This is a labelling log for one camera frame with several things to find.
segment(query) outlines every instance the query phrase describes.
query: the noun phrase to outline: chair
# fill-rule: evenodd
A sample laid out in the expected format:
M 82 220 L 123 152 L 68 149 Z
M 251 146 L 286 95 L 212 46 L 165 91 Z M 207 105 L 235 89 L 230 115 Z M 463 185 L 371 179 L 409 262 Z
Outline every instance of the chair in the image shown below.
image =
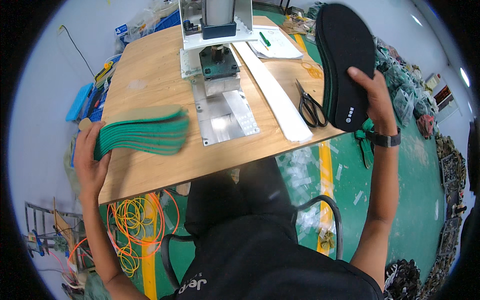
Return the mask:
M 310 206 L 314 205 L 315 203 L 319 201 L 325 201 L 330 208 L 333 211 L 334 219 L 335 219 L 335 227 L 336 227 L 336 258 L 337 259 L 342 259 L 343 256 L 343 229 L 342 229 L 342 217 L 340 215 L 340 210 L 338 209 L 338 206 L 336 205 L 335 201 L 332 200 L 332 198 L 326 196 L 326 195 L 320 195 L 315 198 L 312 198 L 309 200 L 307 203 L 302 204 L 300 206 L 297 206 L 297 211 L 300 212 L 303 211 Z M 170 281 L 170 284 L 172 285 L 172 288 L 174 290 L 177 290 L 180 288 L 180 283 L 177 279 L 177 275 L 175 274 L 175 271 L 173 270 L 172 263 L 170 262 L 170 250 L 169 250 L 169 245 L 170 245 L 170 240 L 176 240 L 180 242 L 184 241 L 193 241 L 193 236 L 188 235 L 188 236 L 180 236 L 176 234 L 167 234 L 163 237 L 162 240 L 162 245 L 160 247 L 160 254 L 162 256 L 162 264 L 163 267 L 165 268 L 165 273 L 167 274 L 168 280 Z

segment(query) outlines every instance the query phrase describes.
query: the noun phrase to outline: wooden table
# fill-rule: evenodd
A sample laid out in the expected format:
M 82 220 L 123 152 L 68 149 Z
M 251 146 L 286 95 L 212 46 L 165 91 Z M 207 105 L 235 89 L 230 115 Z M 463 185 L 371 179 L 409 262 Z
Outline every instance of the wooden table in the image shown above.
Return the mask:
M 253 23 L 275 25 L 254 16 Z M 301 63 L 317 64 L 288 35 L 304 55 L 302 60 L 263 60 L 267 69 L 298 107 L 300 92 L 295 78 L 318 102 L 324 96 L 323 79 L 313 79 Z M 291 151 L 342 133 L 328 125 L 312 129 L 311 141 L 289 142 L 283 135 L 262 91 L 239 56 L 241 87 L 247 97 L 260 133 L 203 146 L 195 110 L 192 85 L 180 75 L 181 26 L 175 26 L 130 43 L 117 65 L 103 109 L 103 119 L 131 108 L 181 104 L 188 109 L 190 127 L 179 153 L 161 156 L 126 148 L 114 149 L 99 203 L 105 204 L 162 187 L 189 182 L 220 170 Z

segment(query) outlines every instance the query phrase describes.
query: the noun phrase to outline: insole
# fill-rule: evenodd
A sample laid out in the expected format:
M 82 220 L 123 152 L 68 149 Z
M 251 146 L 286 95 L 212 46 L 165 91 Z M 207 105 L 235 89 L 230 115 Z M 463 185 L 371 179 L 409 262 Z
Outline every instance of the insole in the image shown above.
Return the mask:
M 161 155 L 177 153 L 185 143 L 189 118 L 180 105 L 135 108 L 105 118 L 98 134 L 94 159 L 100 160 L 114 148 L 130 148 Z M 84 130 L 89 120 L 82 120 Z
M 350 8 L 341 4 L 326 4 L 317 16 L 317 44 L 325 53 L 328 64 L 325 76 L 330 76 L 332 92 L 327 117 L 337 128 L 353 132 L 367 119 L 368 99 L 366 91 L 347 73 L 351 66 L 373 77 L 375 48 L 367 25 Z

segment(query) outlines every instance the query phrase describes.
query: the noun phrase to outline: floor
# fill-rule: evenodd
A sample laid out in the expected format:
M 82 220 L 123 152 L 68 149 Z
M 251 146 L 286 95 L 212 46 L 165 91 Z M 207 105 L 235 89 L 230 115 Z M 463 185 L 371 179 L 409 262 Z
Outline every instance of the floor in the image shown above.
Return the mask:
M 284 16 L 276 12 L 254 10 L 254 15 L 265 15 L 276 24 L 281 24 Z M 305 42 L 309 55 L 321 63 L 316 45 Z M 344 134 L 329 141 L 331 153 L 331 169 L 333 171 L 333 196 L 336 199 L 343 220 L 343 260 L 349 261 L 358 245 L 363 223 L 366 218 L 368 198 L 370 195 L 371 168 L 366 169 L 358 142 L 353 134 Z M 308 175 L 313 179 L 304 186 L 308 195 L 313 197 L 319 194 L 319 183 L 322 182 L 321 172 L 316 162 L 320 161 L 322 145 L 309 146 L 304 153 L 311 153 L 312 160 L 307 166 Z M 292 153 L 278 157 L 282 165 L 285 159 L 291 159 Z M 337 175 L 338 166 L 342 165 L 340 176 Z M 286 182 L 290 175 L 284 167 L 280 168 Z M 397 259 L 414 259 L 421 269 L 420 278 L 425 281 L 435 259 L 439 232 L 444 222 L 444 193 L 440 186 L 440 171 L 435 150 L 434 140 L 424 140 L 416 125 L 412 122 L 402 128 L 402 144 L 399 154 L 399 184 L 400 199 L 396 218 L 394 220 L 389 243 L 387 263 Z M 288 184 L 290 197 L 294 203 L 302 201 L 299 188 Z M 361 193 L 357 203 L 354 200 Z M 180 211 L 180 225 L 176 232 L 187 235 L 182 224 L 185 217 L 187 197 L 175 196 Z M 436 202 L 438 202 L 438 218 L 435 219 Z M 106 216 L 106 207 L 102 208 L 102 215 Z M 165 207 L 165 213 L 170 220 L 176 222 L 176 209 L 172 202 Z M 297 226 L 298 233 L 303 231 Z M 318 234 L 310 230 L 300 240 L 300 244 L 312 249 L 317 249 Z M 330 257 L 335 257 L 333 250 Z M 193 243 L 172 242 L 170 257 L 175 272 L 179 278 L 183 276 L 194 257 Z M 156 287 L 156 297 L 160 298 L 173 292 L 168 282 L 160 253 L 155 255 L 155 276 L 143 277 L 142 267 L 132 278 L 134 284 L 144 290 L 144 286 Z

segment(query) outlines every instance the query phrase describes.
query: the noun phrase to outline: black scissors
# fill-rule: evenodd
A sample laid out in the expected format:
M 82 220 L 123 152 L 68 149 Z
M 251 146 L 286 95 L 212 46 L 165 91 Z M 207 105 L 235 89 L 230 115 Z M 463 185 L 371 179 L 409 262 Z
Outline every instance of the black scissors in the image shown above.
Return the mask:
M 301 87 L 301 84 L 298 81 L 298 79 L 296 79 L 296 80 L 297 80 L 297 84 L 298 84 L 298 86 L 300 88 L 300 92 L 301 92 L 300 104 L 299 104 L 299 113 L 300 113 L 302 119 L 310 127 L 325 127 L 325 126 L 327 126 L 328 120 L 327 120 L 327 118 L 325 118 L 322 106 L 317 101 L 315 101 L 315 99 L 313 99 L 312 96 L 310 96 L 310 94 L 305 92 L 303 87 Z M 303 115 L 303 108 L 305 108 L 305 110 L 310 115 L 311 119 L 314 122 L 313 124 L 310 123 L 305 118 L 305 116 Z M 325 123 L 322 123 L 322 121 L 320 121 L 320 118 L 318 117 L 318 112 L 317 112 L 318 109 L 320 110 L 320 113 L 322 114 L 323 118 L 325 119 Z

